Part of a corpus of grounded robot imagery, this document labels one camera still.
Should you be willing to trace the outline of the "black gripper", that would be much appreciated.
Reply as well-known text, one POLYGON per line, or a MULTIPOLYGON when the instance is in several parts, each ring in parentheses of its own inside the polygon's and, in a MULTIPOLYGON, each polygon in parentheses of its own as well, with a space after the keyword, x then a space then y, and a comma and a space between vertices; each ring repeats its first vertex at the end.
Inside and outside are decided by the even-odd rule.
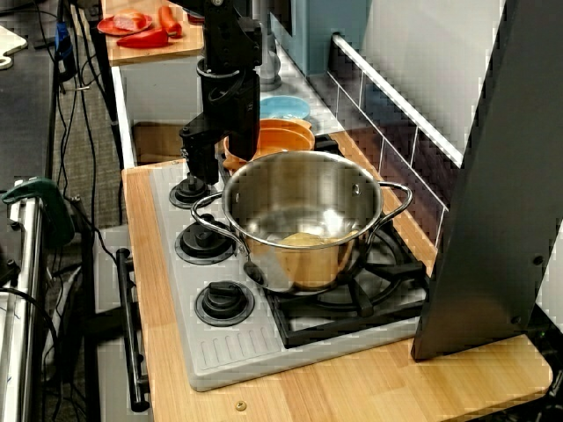
POLYGON ((197 69, 201 79, 203 112, 179 131, 181 154, 192 176, 206 185, 218 182, 216 144, 220 131, 230 132, 229 152, 250 161, 260 135, 260 80, 254 69, 216 74, 197 69))

